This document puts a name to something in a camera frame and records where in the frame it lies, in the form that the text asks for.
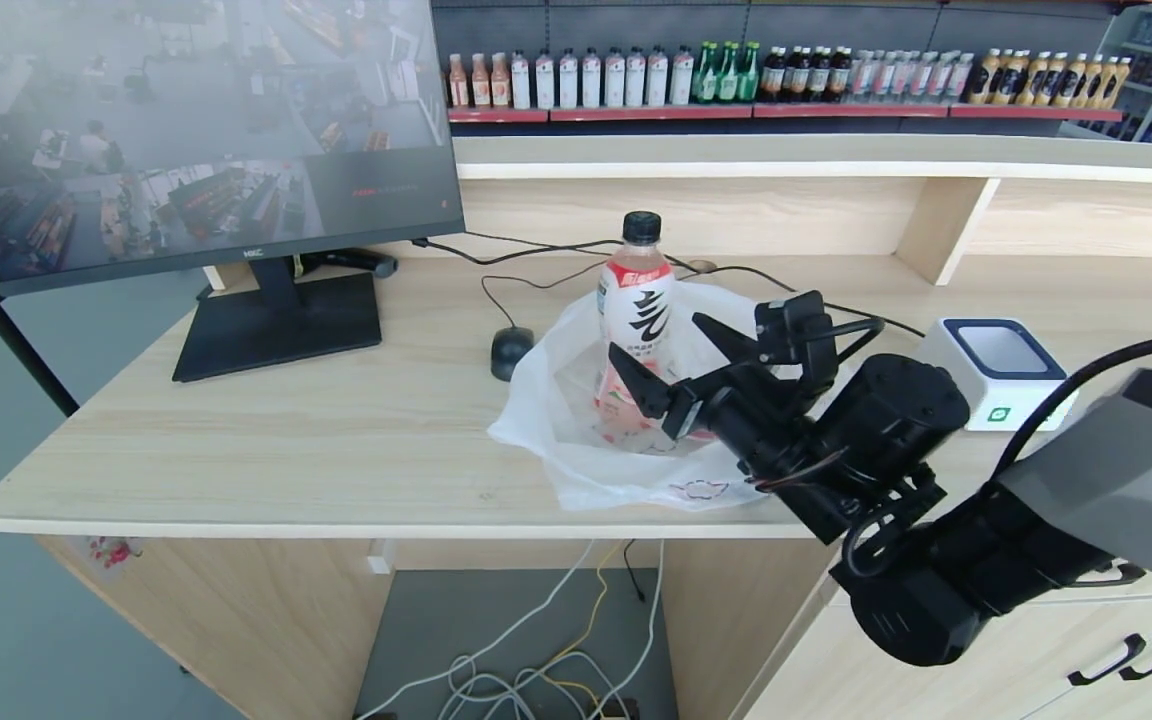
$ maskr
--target gray floor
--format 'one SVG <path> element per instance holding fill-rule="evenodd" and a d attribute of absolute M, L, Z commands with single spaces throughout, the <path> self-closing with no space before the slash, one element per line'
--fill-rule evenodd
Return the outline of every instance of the gray floor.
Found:
<path fill-rule="evenodd" d="M 67 288 L 8 300 L 20 327 L 79 402 L 182 318 L 204 287 L 200 272 L 169 273 Z M 26 372 L 0 342 L 0 479 L 60 424 Z M 401 682 L 447 667 L 457 653 L 494 638 L 521 612 L 550 592 L 558 575 L 538 573 L 411 573 L 399 575 L 385 614 L 364 700 L 388 697 Z M 621 680 L 643 650 L 649 607 L 627 586 L 623 570 L 608 573 L 612 591 L 586 647 L 613 680 Z M 650 592 L 653 574 L 641 579 Z M 484 669 L 513 674 L 547 659 L 584 629 L 598 584 L 577 574 L 545 614 L 515 642 L 486 655 Z M 429 620 L 433 612 L 433 621 Z M 473 623 L 462 617 L 473 616 Z M 601 692 L 588 674 L 568 670 Z M 628 688 L 646 720 L 672 720 L 668 653 L 657 634 L 652 662 Z M 447 687 L 429 685 L 392 710 L 402 720 L 431 720 Z M 545 720 L 575 717 L 554 705 L 552 689 L 532 694 L 554 708 Z M 0 720 L 233 720 L 238 714 L 142 637 L 109 607 L 55 564 L 31 539 L 0 536 Z M 467 708 L 463 720 L 479 720 Z M 513 717 L 498 714 L 500 717 Z"/>

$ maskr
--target yellow cable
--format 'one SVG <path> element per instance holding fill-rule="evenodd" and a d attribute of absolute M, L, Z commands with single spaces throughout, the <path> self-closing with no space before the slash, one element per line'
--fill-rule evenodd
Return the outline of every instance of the yellow cable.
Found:
<path fill-rule="evenodd" d="M 576 650 L 576 647 L 579 647 L 579 644 L 582 642 L 585 642 L 589 638 L 589 635 L 594 631 L 594 621 L 598 619 L 598 609 L 600 606 L 602 606 L 602 598 L 607 597 L 607 581 L 602 578 L 602 568 L 607 564 L 608 560 L 612 560 L 612 555 L 614 555 L 614 553 L 616 553 L 616 551 L 620 548 L 621 548 L 621 543 L 613 544 L 613 546 L 607 551 L 607 555 L 604 555 L 602 560 L 598 561 L 598 568 L 594 568 L 594 575 L 596 577 L 598 577 L 599 584 L 602 585 L 602 591 L 598 593 L 598 600 L 594 600 L 594 609 L 590 611 L 589 624 L 585 626 L 585 632 L 582 634 L 581 637 L 576 638 L 576 642 L 571 643 L 570 646 L 563 647 L 563 650 L 559 651 L 556 655 L 551 657 L 550 660 L 545 662 L 545 665 L 550 665 L 550 662 L 561 659 L 561 657 L 567 657 L 568 653 L 571 653 L 571 651 Z M 596 696 L 594 691 L 591 691 L 591 689 L 589 689 L 588 687 L 581 683 L 573 683 L 570 682 L 570 680 L 554 680 L 551 679 L 550 675 L 545 675 L 544 673 L 541 673 L 540 676 L 541 679 L 545 679 L 545 682 L 548 682 L 551 685 L 554 687 L 566 685 L 568 688 L 582 689 L 582 691 L 589 694 L 590 700 L 594 702 L 594 707 L 598 707 L 598 696 Z M 601 711 L 599 711 L 598 715 L 600 717 L 600 719 L 602 719 Z"/>

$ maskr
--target monitor screen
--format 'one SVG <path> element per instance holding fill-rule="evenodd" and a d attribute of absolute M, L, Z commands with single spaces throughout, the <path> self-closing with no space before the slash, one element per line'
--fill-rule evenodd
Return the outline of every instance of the monitor screen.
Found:
<path fill-rule="evenodd" d="M 0 0 L 0 291 L 461 232 L 429 0 Z"/>

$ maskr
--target white plastic bag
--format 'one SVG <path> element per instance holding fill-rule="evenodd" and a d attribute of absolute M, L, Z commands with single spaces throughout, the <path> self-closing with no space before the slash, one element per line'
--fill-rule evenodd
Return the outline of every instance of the white plastic bag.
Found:
<path fill-rule="evenodd" d="M 755 335 L 752 300 L 707 285 L 676 283 L 674 293 L 669 353 L 681 377 L 727 364 L 691 323 L 694 311 Z M 641 438 L 636 452 L 604 439 L 594 409 L 594 379 L 604 363 L 590 293 L 568 305 L 515 367 L 509 400 L 488 429 L 499 442 L 526 447 L 544 461 L 564 510 L 635 502 L 710 510 L 765 498 L 745 483 L 721 442 L 687 438 L 675 444 L 658 429 Z"/>

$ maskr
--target monitor base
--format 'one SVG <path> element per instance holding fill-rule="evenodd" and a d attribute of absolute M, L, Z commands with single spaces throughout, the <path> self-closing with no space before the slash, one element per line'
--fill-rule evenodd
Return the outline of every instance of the monitor base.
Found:
<path fill-rule="evenodd" d="M 200 381 L 380 344 L 371 273 L 293 286 L 282 259 L 257 260 L 252 271 L 260 290 L 198 302 L 173 381 Z"/>

